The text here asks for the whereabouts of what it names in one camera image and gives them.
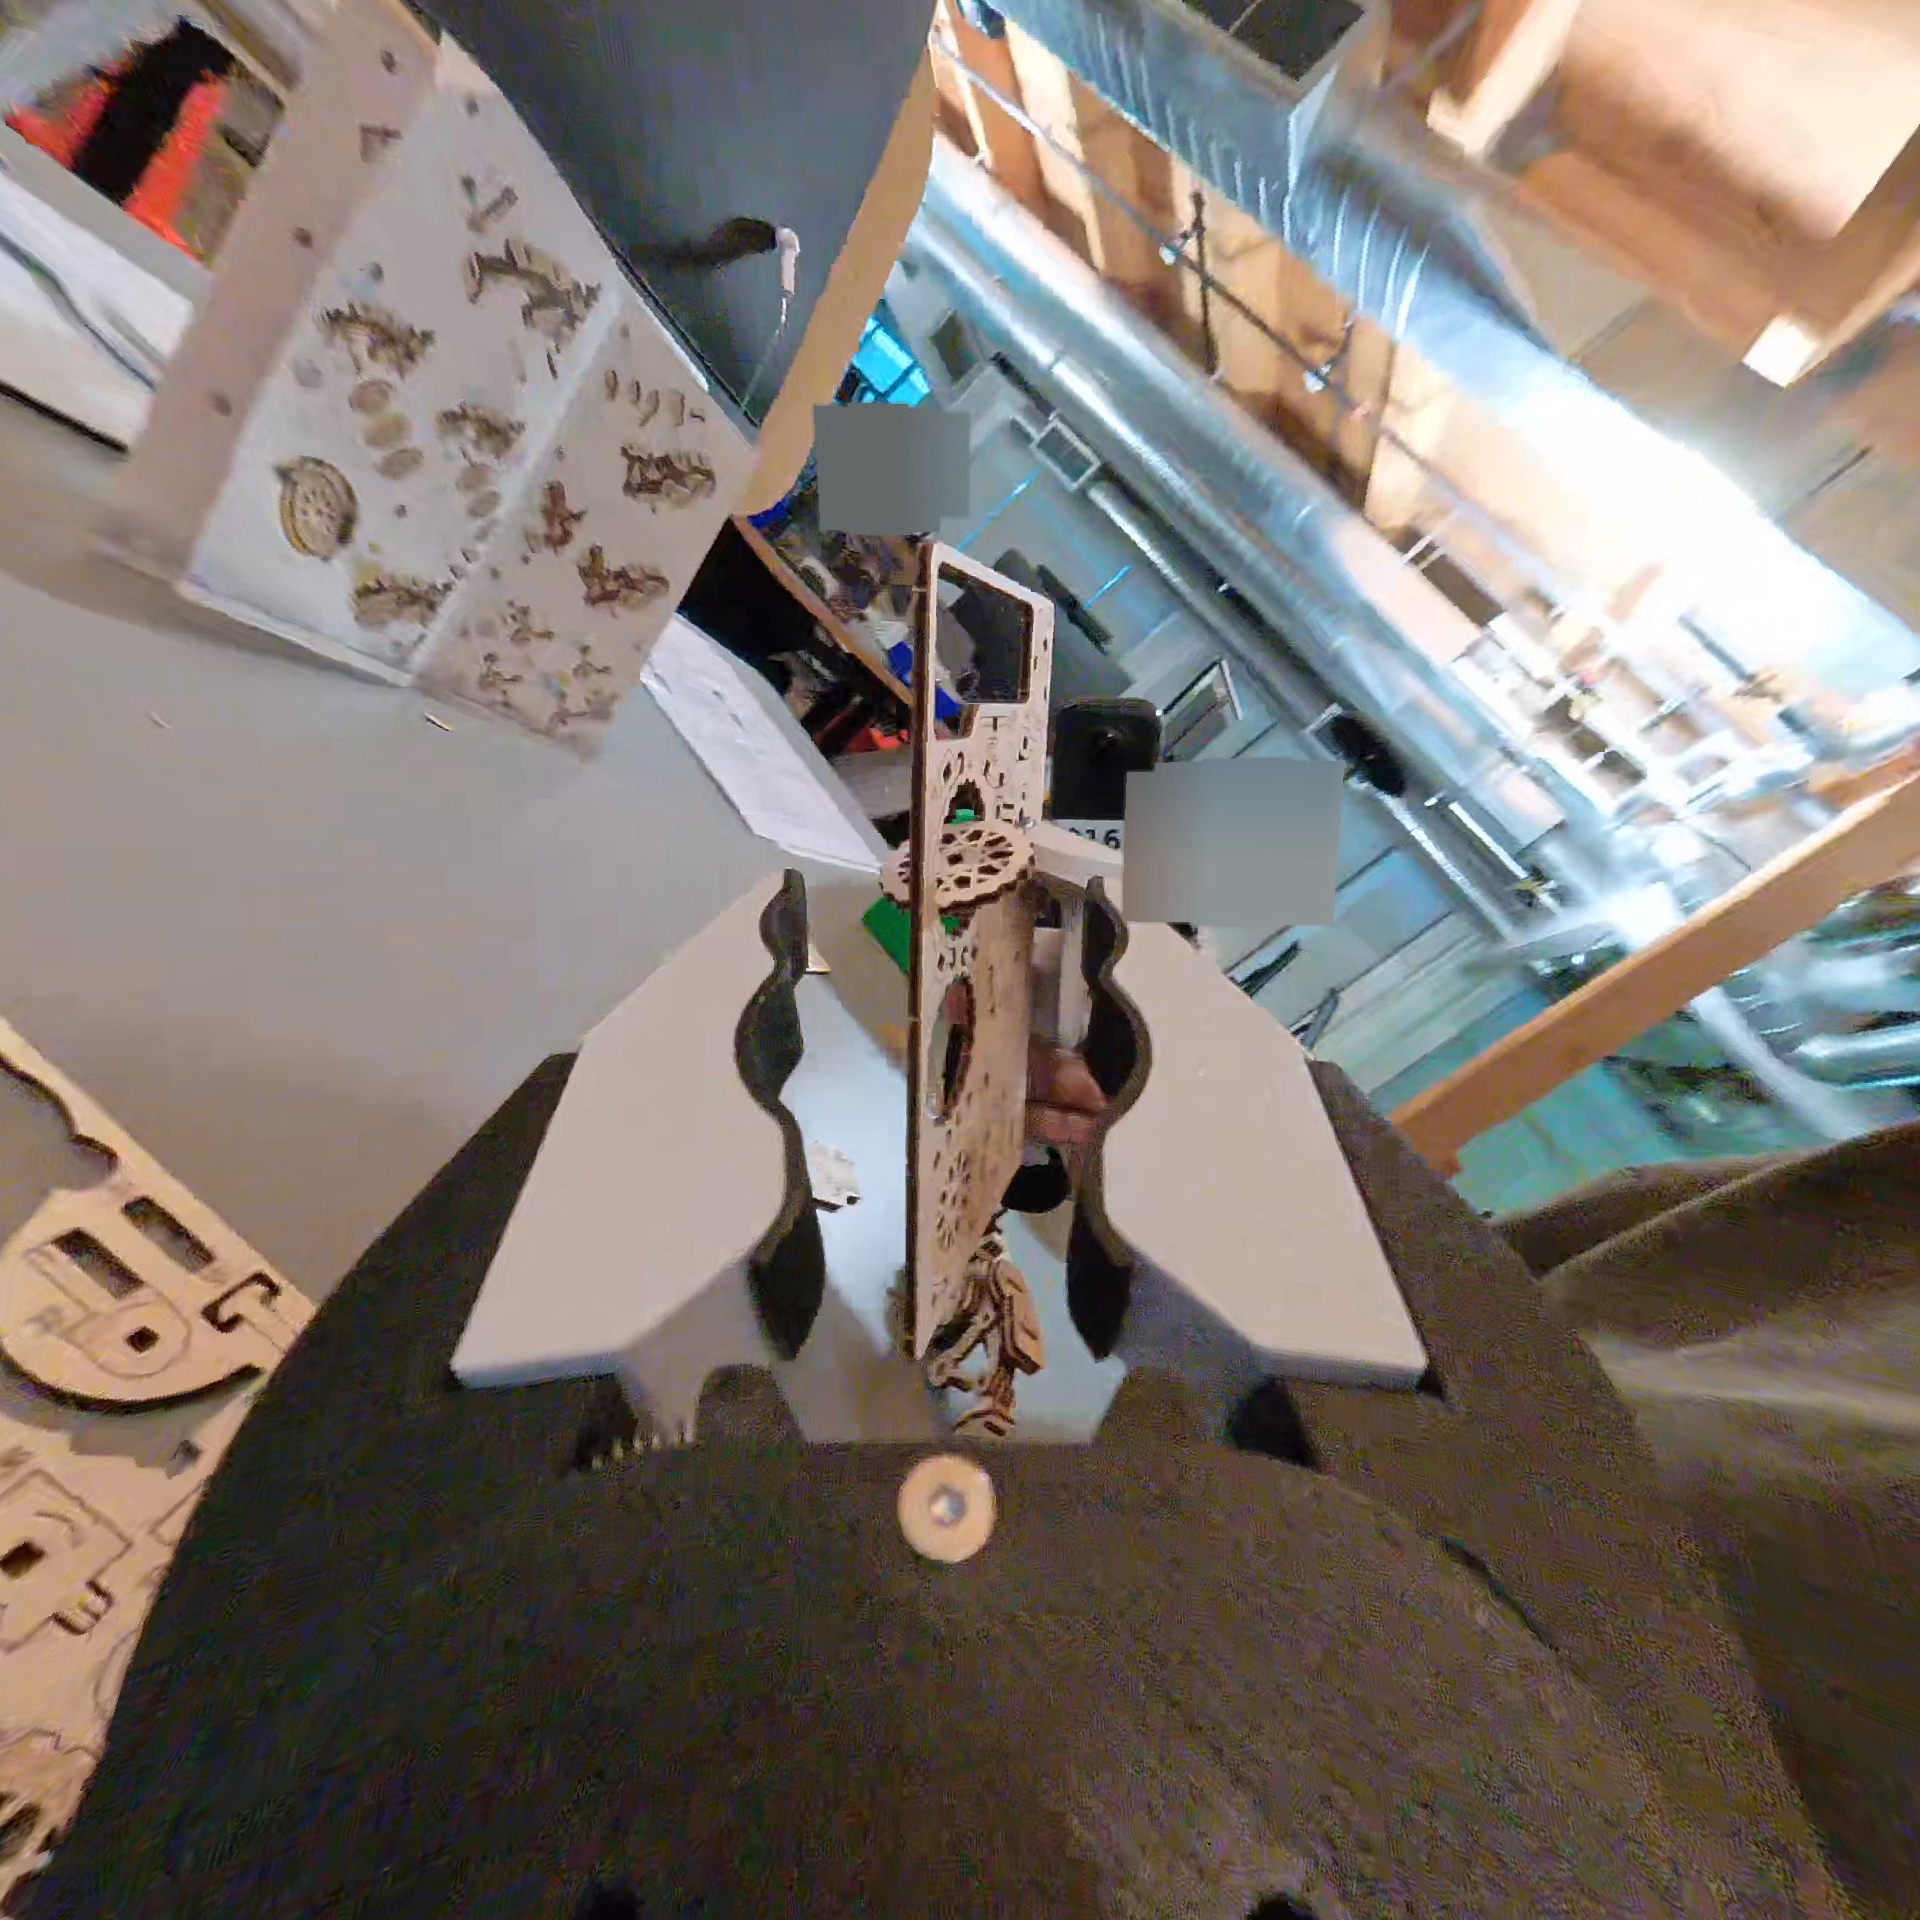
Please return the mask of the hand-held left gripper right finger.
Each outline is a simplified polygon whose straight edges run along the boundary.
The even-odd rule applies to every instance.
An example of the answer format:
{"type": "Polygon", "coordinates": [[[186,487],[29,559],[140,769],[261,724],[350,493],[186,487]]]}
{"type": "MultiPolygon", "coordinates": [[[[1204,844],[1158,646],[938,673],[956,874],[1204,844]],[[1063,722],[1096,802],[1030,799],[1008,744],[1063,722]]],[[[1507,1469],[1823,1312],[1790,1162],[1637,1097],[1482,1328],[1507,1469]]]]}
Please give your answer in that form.
{"type": "Polygon", "coordinates": [[[1190,1388],[1413,1388],[1429,1354],[1306,1048],[1160,924],[1084,894],[1080,1057],[1106,1100],[1068,1310],[1099,1360],[1190,1388]]]}

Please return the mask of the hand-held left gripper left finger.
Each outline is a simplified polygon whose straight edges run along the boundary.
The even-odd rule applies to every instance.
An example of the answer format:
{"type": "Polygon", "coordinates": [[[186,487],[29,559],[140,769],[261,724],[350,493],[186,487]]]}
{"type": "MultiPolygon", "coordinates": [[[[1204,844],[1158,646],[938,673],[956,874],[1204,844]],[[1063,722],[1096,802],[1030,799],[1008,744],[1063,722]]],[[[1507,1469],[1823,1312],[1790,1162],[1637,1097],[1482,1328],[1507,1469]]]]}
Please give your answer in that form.
{"type": "Polygon", "coordinates": [[[805,1349],[826,1240],[800,1121],[798,871],[756,882],[586,1037],[450,1372],[702,1388],[805,1349]]]}

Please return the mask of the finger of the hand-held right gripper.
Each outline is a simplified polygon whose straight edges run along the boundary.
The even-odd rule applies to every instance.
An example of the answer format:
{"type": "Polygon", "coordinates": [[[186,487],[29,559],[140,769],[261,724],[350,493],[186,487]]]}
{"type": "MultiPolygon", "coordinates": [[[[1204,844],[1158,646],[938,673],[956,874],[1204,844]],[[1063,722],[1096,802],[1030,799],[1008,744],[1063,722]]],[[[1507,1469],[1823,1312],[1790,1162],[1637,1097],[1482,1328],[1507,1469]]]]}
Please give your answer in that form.
{"type": "Polygon", "coordinates": [[[1032,882],[1058,926],[1036,929],[1032,1033],[1058,1048],[1128,1048],[1114,969],[1125,945],[1122,857],[1095,837],[1036,826],[1032,882]]]}

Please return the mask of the wooden gear wheel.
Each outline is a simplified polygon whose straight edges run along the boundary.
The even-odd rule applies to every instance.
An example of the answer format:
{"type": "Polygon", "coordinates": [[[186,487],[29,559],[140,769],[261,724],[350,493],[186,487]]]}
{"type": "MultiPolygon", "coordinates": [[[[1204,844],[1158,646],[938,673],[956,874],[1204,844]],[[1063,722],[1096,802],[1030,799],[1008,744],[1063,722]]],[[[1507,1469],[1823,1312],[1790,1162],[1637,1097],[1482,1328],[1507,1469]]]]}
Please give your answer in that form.
{"type": "Polygon", "coordinates": [[[920,863],[912,831],[880,869],[880,898],[910,914],[931,914],[943,928],[957,928],[981,904],[1012,894],[1032,865],[1036,848],[1029,831],[1008,822],[965,817],[942,825],[934,834],[920,904],[914,904],[920,863]]]}

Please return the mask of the wooden sheet with round holes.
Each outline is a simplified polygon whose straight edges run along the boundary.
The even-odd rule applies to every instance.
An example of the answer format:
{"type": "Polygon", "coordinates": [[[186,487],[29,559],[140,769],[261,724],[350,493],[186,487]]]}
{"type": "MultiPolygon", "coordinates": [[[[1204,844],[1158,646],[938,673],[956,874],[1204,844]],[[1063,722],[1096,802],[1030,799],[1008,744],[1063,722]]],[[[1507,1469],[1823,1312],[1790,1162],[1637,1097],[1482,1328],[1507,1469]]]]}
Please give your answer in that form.
{"type": "MultiPolygon", "coordinates": [[[[918,550],[912,673],[914,904],[942,825],[1032,837],[1047,797],[1054,609],[939,540],[918,550]]],[[[1029,969],[1038,886],[957,928],[914,916],[906,973],[906,1330],[912,1352],[952,1308],[965,1265],[1023,1160],[1029,969]]]]}

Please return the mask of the small wooden model assembly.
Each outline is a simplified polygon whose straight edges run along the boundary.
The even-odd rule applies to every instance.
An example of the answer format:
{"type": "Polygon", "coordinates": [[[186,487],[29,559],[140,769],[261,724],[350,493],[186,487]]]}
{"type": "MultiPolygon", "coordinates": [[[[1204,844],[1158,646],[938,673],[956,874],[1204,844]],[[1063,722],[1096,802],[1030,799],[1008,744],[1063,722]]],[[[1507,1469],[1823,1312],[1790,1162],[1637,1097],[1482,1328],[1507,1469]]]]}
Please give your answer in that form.
{"type": "Polygon", "coordinates": [[[957,1433],[1000,1439],[1018,1425],[1018,1389],[1047,1361],[1032,1287],[1011,1256],[1000,1218],[982,1232],[956,1302],[934,1328],[920,1372],[938,1394],[959,1396],[957,1433]]]}

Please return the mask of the wooden gear parts sheet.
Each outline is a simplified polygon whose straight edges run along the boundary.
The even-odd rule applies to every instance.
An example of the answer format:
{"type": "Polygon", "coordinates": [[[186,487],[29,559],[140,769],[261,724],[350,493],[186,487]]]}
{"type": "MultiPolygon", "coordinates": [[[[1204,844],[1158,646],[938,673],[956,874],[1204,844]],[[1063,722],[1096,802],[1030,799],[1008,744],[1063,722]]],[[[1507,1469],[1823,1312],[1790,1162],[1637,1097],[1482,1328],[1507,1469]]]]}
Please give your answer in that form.
{"type": "Polygon", "coordinates": [[[159,1582],[302,1288],[80,1082],[3,1025],[4,1080],[50,1102],[88,1184],[3,1254],[3,1890],[52,1854],[98,1766],[159,1582]]]}

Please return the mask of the person's right hand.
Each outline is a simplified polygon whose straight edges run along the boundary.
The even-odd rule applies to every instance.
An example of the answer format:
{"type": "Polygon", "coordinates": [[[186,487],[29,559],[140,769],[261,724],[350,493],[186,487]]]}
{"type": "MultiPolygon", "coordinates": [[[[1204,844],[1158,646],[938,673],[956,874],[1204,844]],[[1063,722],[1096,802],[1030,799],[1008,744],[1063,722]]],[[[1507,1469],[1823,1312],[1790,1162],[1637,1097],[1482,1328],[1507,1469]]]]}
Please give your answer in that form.
{"type": "Polygon", "coordinates": [[[1096,1141],[1110,1100],[1096,1082],[1086,1056],[1054,1042],[1027,1052],[1023,1135],[1032,1145],[1063,1154],[1096,1141]]]}

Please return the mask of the green plastic bin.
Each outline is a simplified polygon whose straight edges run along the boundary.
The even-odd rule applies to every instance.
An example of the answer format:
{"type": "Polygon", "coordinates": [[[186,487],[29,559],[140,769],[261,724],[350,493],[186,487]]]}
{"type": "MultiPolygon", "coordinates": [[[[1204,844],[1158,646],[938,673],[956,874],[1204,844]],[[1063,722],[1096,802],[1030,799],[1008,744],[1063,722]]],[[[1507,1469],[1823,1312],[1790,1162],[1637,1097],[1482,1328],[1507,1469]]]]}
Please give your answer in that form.
{"type": "Polygon", "coordinates": [[[878,817],[875,830],[884,840],[884,860],[875,874],[878,898],[862,914],[862,926],[906,976],[912,966],[914,950],[914,816],[910,809],[900,809],[878,817]]]}

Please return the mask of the white printed paper sheet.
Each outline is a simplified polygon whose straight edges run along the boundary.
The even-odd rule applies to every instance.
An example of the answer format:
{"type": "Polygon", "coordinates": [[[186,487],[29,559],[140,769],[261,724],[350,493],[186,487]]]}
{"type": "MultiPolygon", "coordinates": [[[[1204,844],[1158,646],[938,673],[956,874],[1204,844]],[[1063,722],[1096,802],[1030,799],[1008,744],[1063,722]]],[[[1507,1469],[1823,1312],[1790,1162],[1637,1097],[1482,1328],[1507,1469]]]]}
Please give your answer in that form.
{"type": "Polygon", "coordinates": [[[760,840],[794,857],[875,877],[880,855],[836,797],[836,782],[795,743],[760,685],[706,633],[675,614],[639,682],[734,812],[760,840]]]}

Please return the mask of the wooden beam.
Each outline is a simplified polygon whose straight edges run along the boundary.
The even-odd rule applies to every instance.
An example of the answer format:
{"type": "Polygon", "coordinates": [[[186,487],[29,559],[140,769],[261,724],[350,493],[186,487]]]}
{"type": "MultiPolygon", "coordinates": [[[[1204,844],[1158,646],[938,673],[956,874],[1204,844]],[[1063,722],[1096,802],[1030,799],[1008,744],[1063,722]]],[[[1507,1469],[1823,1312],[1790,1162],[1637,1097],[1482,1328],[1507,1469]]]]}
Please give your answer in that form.
{"type": "Polygon", "coordinates": [[[1918,772],[1883,784],[1620,965],[1391,1112],[1438,1172],[1461,1149],[1682,1012],[1868,888],[1916,871],[1918,772]]]}

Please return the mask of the olive brown sweater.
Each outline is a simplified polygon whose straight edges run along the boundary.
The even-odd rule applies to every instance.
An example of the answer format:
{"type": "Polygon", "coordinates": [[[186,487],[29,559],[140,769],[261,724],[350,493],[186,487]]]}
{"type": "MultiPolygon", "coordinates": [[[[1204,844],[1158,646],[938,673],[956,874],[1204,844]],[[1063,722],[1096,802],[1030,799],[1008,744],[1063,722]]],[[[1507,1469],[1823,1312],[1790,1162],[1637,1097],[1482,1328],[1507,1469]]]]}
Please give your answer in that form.
{"type": "Polygon", "coordinates": [[[1916,1121],[1495,1225],[1637,1412],[1848,1905],[1916,1914],[1916,1121]]]}

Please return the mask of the folded instruction booklet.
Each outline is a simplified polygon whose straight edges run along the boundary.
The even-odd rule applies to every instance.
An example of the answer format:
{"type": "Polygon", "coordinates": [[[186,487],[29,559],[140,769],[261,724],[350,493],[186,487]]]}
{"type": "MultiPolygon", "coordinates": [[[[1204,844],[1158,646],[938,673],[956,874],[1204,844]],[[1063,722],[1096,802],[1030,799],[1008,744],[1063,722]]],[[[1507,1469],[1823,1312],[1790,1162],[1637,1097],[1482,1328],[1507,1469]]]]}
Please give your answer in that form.
{"type": "Polygon", "coordinates": [[[591,756],[752,466],[483,69],[333,4],[102,550],[591,756]]]}

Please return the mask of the white paper pile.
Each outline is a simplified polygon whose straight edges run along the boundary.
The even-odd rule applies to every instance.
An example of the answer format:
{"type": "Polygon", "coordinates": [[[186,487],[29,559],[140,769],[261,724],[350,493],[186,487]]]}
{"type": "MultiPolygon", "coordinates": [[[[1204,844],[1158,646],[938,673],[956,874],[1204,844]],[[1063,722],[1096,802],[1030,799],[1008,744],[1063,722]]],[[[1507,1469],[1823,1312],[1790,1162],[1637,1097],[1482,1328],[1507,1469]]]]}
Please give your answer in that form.
{"type": "Polygon", "coordinates": [[[130,449],[208,269],[3,127],[3,392],[130,449]]]}

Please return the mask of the silver ventilation duct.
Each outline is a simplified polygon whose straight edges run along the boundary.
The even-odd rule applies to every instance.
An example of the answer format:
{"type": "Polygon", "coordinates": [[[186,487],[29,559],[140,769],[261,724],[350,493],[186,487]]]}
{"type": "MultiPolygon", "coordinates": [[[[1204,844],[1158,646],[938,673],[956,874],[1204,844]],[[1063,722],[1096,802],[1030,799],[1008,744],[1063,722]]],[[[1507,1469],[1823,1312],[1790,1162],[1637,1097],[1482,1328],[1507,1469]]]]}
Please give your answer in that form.
{"type": "MultiPolygon", "coordinates": [[[[1080,85],[1117,127],[1176,160],[1204,197],[1279,242],[1322,278],[1349,320],[1367,320],[1498,424],[1555,474],[1596,478],[1603,453],[1622,453],[1629,478],[1652,473],[1640,420],[1566,366],[1523,314],[1512,290],[1466,213],[1420,176],[1408,149],[1375,136],[1367,110],[1371,23],[1364,7],[1338,28],[1333,4],[1275,4],[1285,33],[1314,42],[1306,63],[1268,62],[1200,4],[938,4],[931,48],[971,105],[1000,112],[1056,157],[1128,230],[1164,247],[1172,268],[1230,317],[1278,346],[1287,370],[1323,378],[1364,449],[1388,449],[1432,479],[1429,456],[1367,399],[1279,333],[1203,264],[1198,242],[1166,230],[1099,174],[1079,140],[1056,135],[1023,105],[1020,81],[996,81],[971,56],[981,41],[1029,37],[1080,85]]],[[[991,320],[1008,320],[1030,361],[1120,449],[1125,471],[1180,498],[1181,511],[1254,583],[1254,601],[1283,601],[1331,662],[1340,685],[1420,687],[1414,741],[1429,769],[1451,784],[1487,776],[1487,799],[1517,846],[1560,831],[1572,871],[1611,890],[1655,871],[1646,784],[1611,796],[1574,767],[1571,748],[1523,716],[1503,717],[1493,694],[1447,680],[1418,640],[1435,637],[1424,604],[1384,580],[1384,536],[1360,533],[1360,509],[1334,502],[1331,479],[1309,478],[1212,374],[1187,361],[1117,290],[1036,213],[1015,214],[1015,190],[989,180],[988,160],[934,160],[923,222],[938,255],[970,290],[995,284],[991,320]]]]}

